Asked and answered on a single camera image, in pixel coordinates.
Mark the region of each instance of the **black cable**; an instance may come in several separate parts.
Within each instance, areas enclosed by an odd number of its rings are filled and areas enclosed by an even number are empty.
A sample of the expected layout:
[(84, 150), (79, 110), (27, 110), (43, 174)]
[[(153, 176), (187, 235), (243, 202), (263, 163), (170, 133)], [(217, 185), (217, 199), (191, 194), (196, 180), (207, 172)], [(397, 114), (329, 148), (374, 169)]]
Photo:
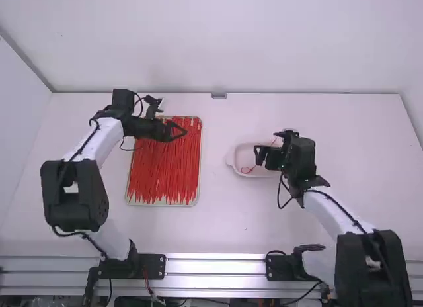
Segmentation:
[(98, 123), (98, 121), (96, 119), (91, 118), (90, 121), (89, 121), (89, 126), (91, 126), (91, 122), (92, 121), (96, 123), (95, 129), (91, 132), (91, 134), (88, 136), (88, 138), (83, 142), (83, 144), (81, 145), (81, 147), (78, 148), (77, 151), (72, 155), (72, 157), (67, 161), (65, 167), (63, 168), (63, 170), (60, 173), (60, 176), (59, 176), (59, 179), (58, 179), (58, 185), (57, 185), (55, 196), (54, 196), (55, 199), (58, 196), (58, 193), (59, 193), (60, 188), (61, 188), (61, 184), (63, 183), (63, 180), (65, 179), (66, 172), (69, 169), (69, 166), (70, 166), (71, 162), (79, 154), (82, 153), (82, 151), (84, 150), (84, 148), (88, 144), (88, 142), (91, 140), (91, 138), (93, 138), (93, 136), (95, 135), (95, 133), (97, 133), (97, 131), (100, 130), (100, 124)]
[(286, 253), (284, 251), (279, 251), (278, 249), (274, 249), (272, 251), (267, 252), (266, 257), (268, 257), (270, 254), (286, 255)]
[(222, 305), (230, 305), (230, 303), (228, 302), (221, 302), (220, 300), (216, 300), (216, 299), (210, 299), (210, 298), (193, 298), (195, 300), (204, 300), (206, 302), (215, 302), (216, 304), (222, 304)]
[(187, 300), (188, 300), (188, 298), (185, 298), (185, 300), (183, 302), (181, 302), (180, 304), (178, 304), (178, 305), (169, 304), (167, 306), (170, 306), (170, 307), (181, 307), (181, 306), (184, 306), (184, 304), (186, 303)]
[[(181, 306), (184, 306), (184, 304), (186, 303), (186, 301), (188, 300), (189, 298), (185, 298), (184, 299), (184, 302), (183, 303), (181, 303), (181, 304), (179, 304), (179, 305), (172, 305), (172, 304), (169, 304), (169, 306), (170, 307), (181, 307)], [(221, 302), (220, 300), (216, 300), (216, 299), (211, 299), (211, 298), (202, 298), (202, 297), (200, 297), (200, 298), (191, 298), (191, 299), (193, 299), (193, 300), (204, 300), (204, 301), (206, 301), (206, 302), (215, 302), (216, 304), (222, 304), (222, 305), (230, 305), (230, 303), (228, 303), (228, 302)]]
[(136, 152), (137, 150), (140, 150), (142, 147), (138, 147), (138, 148), (122, 148), (122, 145), (125, 142), (125, 137), (122, 137), (122, 142), (119, 145), (119, 149), (120, 150), (124, 150), (125, 152)]
[(97, 243), (95, 243), (95, 241), (87, 233), (82, 231), (76, 231), (68, 234), (62, 234), (58, 232), (57, 226), (52, 226), (52, 230), (55, 235), (61, 238), (67, 238), (68, 236), (81, 236), (83, 239), (86, 239), (88, 242), (90, 242), (95, 247), (95, 249), (101, 253), (104, 258), (108, 258), (107, 253)]
[(322, 283), (322, 281), (318, 281), (303, 296), (300, 296), (299, 298), (293, 299), (293, 300), (291, 300), (289, 302), (283, 303), (280, 306), (288, 306), (288, 305), (294, 304), (296, 302), (299, 302), (301, 299), (304, 299), (308, 294), (310, 294), (313, 291), (313, 289), (315, 289), (321, 283)]
[(140, 117), (143, 114), (143, 111), (144, 111), (143, 100), (145, 99), (145, 97), (140, 97), (138, 93), (134, 93), (134, 95), (138, 98), (138, 100), (134, 104), (134, 107), (136, 107), (138, 103), (140, 103), (140, 105), (141, 105), (141, 110), (140, 110), (139, 114), (137, 115), (137, 117)]
[(304, 191), (304, 193), (319, 193), (319, 194), (325, 196), (327, 199), (329, 199), (333, 203), (335, 203), (335, 205), (352, 221), (353, 225), (356, 226), (363, 233), (363, 235), (367, 238), (368, 242), (371, 244), (371, 246), (375, 250), (377, 256), (379, 257), (379, 259), (381, 261), (381, 266), (383, 267), (383, 270), (385, 271), (389, 282), (393, 286), (394, 285), (393, 277), (392, 277), (392, 274), (391, 274), (391, 272), (388, 268), (388, 265), (386, 264), (385, 259), (383, 258), (381, 250), (379, 249), (377, 244), (372, 240), (372, 238), (370, 237), (368, 232), (363, 228), (363, 226), (342, 205), (340, 205), (338, 201), (336, 201), (329, 194), (324, 193), (323, 191), (320, 191), (320, 190), (315, 190), (315, 189), (308, 189), (308, 190)]
[(110, 289), (110, 293), (108, 295), (107, 302), (104, 305), (104, 307), (107, 307), (109, 305), (110, 301), (112, 300), (112, 296), (113, 296), (112, 279), (108, 279), (108, 286), (109, 286), (109, 289)]
[(289, 192), (289, 189), (288, 189), (288, 187), (285, 185), (285, 183), (284, 183), (284, 181), (282, 180), (283, 179), (283, 173), (280, 173), (280, 178), (279, 178), (279, 185), (278, 185), (278, 198), (277, 198), (277, 200), (278, 200), (278, 208), (280, 209), (280, 210), (282, 210), (282, 209), (284, 209), (291, 201), (292, 201), (292, 199), (293, 199), (293, 197), (291, 197), (288, 201), (286, 201), (285, 203), (284, 203), (284, 205), (283, 206), (280, 206), (280, 201), (279, 201), (279, 195), (280, 195), (280, 185), (282, 184), (284, 187), (285, 187), (285, 189), (286, 189), (286, 191), (287, 192)]

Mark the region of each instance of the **white dish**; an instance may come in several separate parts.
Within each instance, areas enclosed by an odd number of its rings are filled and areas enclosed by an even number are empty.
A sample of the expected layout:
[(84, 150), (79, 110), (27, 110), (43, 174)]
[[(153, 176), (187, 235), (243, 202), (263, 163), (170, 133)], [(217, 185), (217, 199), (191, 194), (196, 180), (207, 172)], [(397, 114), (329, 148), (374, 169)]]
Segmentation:
[[(240, 176), (254, 178), (271, 178), (280, 176), (279, 171), (271, 171), (263, 166), (256, 166), (254, 146), (272, 145), (273, 140), (264, 142), (244, 142), (234, 145), (226, 155), (226, 164)], [(273, 143), (273, 146), (280, 146), (280, 143)]]

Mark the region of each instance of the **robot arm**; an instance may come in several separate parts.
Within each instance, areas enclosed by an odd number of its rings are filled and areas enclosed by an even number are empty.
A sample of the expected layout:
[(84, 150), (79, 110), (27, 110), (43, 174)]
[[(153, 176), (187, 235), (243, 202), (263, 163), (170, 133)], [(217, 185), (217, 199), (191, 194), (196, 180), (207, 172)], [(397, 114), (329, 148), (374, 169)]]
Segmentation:
[[(125, 136), (171, 142), (187, 131), (168, 120), (155, 118), (162, 112), (162, 99), (149, 95), (139, 98), (149, 104), (145, 118), (133, 116), (134, 96), (126, 90), (113, 90), (112, 104), (98, 111), (91, 119), (91, 130), (61, 160), (46, 161), (41, 167), (44, 216), (57, 236), (82, 236), (98, 249), (101, 261), (89, 271), (83, 306), (91, 305), (93, 288), (98, 278), (162, 279), (165, 256), (139, 254), (135, 244), (115, 227), (108, 217), (108, 196), (100, 168), (116, 143)], [(76, 191), (69, 189), (76, 186)]]
[[(171, 142), (186, 134), (172, 121), (155, 118), (161, 99), (149, 95), (146, 118), (133, 116), (135, 93), (113, 90), (112, 104), (91, 119), (91, 131), (61, 160), (46, 161), (41, 167), (44, 216), (54, 229), (64, 232), (97, 232), (108, 216), (108, 197), (100, 168), (116, 142), (124, 136)], [(69, 191), (76, 185), (77, 191)]]
[(391, 230), (376, 230), (334, 196), (329, 182), (316, 174), (314, 141), (293, 130), (274, 135), (283, 138), (282, 147), (255, 146), (256, 164), (266, 161), (267, 170), (281, 171), (281, 183), (300, 207), (317, 217), (336, 249), (301, 245), (291, 255), (266, 256), (268, 280), (279, 280), (275, 275), (282, 271), (295, 279), (324, 281), (335, 286), (341, 306), (412, 306), (399, 237)]

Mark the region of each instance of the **red straw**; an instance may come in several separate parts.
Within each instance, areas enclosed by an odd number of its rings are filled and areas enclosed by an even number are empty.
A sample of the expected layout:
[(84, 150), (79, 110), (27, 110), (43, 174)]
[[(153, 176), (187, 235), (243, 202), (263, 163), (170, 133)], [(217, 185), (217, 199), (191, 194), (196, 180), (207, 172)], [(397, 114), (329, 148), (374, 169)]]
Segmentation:
[[(202, 123), (198, 117), (175, 116), (172, 121), (188, 131), (170, 143), (135, 141), (127, 196), (131, 202), (167, 204), (194, 202), (198, 192)], [(179, 130), (173, 128), (173, 135)]]

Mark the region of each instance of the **metal frame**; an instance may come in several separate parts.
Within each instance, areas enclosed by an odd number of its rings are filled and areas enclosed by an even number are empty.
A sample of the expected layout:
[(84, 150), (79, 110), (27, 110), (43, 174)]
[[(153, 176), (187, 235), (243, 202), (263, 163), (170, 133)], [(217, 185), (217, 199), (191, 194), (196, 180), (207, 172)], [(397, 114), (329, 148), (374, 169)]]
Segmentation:
[[(297, 298), (314, 282), (269, 282), (264, 254), (167, 253), (167, 274), (151, 281), (165, 297)], [(0, 256), (0, 295), (79, 296), (97, 257)], [(423, 300), (423, 261), (407, 261), (414, 300)], [(113, 280), (113, 295), (148, 296), (141, 280)], [(99, 280), (96, 295), (108, 295), (108, 280)], [(320, 298), (319, 289), (308, 299)]]

